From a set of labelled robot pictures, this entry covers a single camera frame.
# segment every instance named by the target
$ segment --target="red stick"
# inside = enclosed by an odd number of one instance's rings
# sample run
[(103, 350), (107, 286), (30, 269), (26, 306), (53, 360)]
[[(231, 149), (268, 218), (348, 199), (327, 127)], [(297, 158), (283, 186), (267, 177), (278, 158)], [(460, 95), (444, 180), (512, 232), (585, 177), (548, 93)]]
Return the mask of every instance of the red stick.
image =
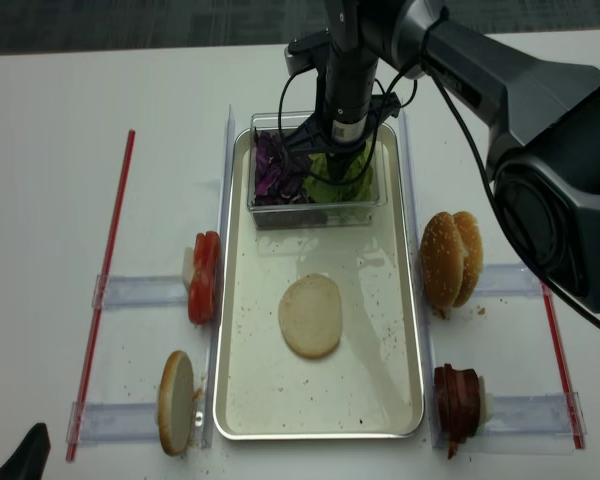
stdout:
[[(120, 212), (122, 211), (122, 199), (124, 197), (124, 189), (127, 185), (127, 177), (129, 176), (129, 167), (131, 166), (131, 154), (133, 153), (133, 142), (136, 138), (135, 130), (129, 130), (127, 136), (127, 148), (124, 152), (124, 160), (122, 162), (122, 170), (120, 172), (120, 180), (118, 182), (118, 193), (116, 195), (116, 203), (113, 207), (113, 215), (111, 217), (111, 225), (109, 227), (109, 238), (107, 240), (107, 248), (104, 252), (104, 261), (102, 262), (102, 270), (100, 278), (106, 278), (109, 275), (111, 260), (113, 258), (113, 247), (116, 243), (116, 233), (118, 232), (118, 222), (120, 221)], [(76, 450), (78, 449), (78, 436), (80, 435), (80, 422), (82, 421), (82, 413), (84, 410), (84, 402), (87, 400), (87, 389), (89, 388), (89, 377), (91, 375), (91, 363), (93, 362), (93, 352), (96, 346), (98, 337), (98, 328), (100, 327), (100, 308), (93, 310), (91, 317), (91, 330), (89, 331), (89, 340), (87, 341), (87, 351), (84, 355), (84, 364), (82, 365), (82, 377), (80, 378), (80, 388), (78, 389), (78, 399), (76, 400), (76, 408), (73, 413), (73, 429), (70, 432), (69, 447), (67, 448), (67, 462), (73, 462), (76, 458)]]
[[(573, 387), (571, 385), (571, 377), (569, 376), (569, 368), (567, 367), (567, 358), (564, 355), (564, 348), (562, 347), (562, 338), (560, 337), (560, 330), (558, 329), (558, 320), (556, 318), (556, 311), (553, 307), (553, 297), (551, 291), (542, 285), (542, 293), (544, 297), (544, 306), (547, 309), (547, 317), (549, 319), (549, 329), (551, 330), (551, 338), (553, 339), (553, 348), (556, 352), (556, 359), (558, 360), (558, 370), (560, 371), (560, 381), (562, 382), (562, 391), (565, 394), (573, 393)], [(582, 425), (580, 425), (580, 417), (576, 414), (576, 406), (573, 399), (567, 397), (567, 407), (569, 408), (569, 417), (571, 418), (571, 428), (574, 432), (582, 432)], [(584, 449), (584, 436), (573, 435), (573, 443), (576, 449)]]

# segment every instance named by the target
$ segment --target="metal tray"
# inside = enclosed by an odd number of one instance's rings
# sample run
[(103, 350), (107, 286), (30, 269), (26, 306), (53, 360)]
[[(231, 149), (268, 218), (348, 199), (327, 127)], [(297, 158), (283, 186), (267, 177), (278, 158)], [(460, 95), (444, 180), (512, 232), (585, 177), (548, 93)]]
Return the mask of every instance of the metal tray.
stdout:
[[(229, 201), (214, 419), (233, 440), (399, 438), (424, 414), (420, 346), (394, 131), (380, 129), (388, 201), (370, 226), (256, 230), (246, 208), (250, 132), (225, 170)], [(278, 302), (298, 278), (340, 287), (343, 335), (321, 360), (296, 356)]]

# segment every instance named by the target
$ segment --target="purple cabbage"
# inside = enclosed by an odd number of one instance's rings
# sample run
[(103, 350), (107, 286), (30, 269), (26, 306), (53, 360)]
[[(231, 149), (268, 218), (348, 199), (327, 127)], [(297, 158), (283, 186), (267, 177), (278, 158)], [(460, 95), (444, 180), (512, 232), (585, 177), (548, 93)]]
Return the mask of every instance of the purple cabbage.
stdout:
[(311, 168), (308, 156), (295, 159), (295, 163), (284, 154), (277, 133), (255, 132), (256, 206), (309, 203), (302, 188), (306, 171)]

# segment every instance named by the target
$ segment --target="stack of tomato slices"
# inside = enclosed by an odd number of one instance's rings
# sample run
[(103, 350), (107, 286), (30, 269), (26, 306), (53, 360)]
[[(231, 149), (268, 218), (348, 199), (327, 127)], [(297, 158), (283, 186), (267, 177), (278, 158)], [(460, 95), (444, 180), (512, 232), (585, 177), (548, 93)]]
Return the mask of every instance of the stack of tomato slices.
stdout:
[(199, 233), (193, 250), (193, 279), (189, 286), (189, 320), (196, 325), (213, 318), (216, 265), (220, 237), (216, 232)]

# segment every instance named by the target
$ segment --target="gray carpet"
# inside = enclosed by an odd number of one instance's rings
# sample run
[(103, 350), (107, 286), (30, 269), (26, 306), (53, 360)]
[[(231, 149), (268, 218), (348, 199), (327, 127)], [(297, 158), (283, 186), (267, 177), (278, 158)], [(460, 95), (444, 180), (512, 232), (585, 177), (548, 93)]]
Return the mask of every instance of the gray carpet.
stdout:
[[(483, 33), (600, 28), (600, 0), (448, 5)], [(0, 0), (0, 53), (286, 43), (324, 26), (322, 0)]]

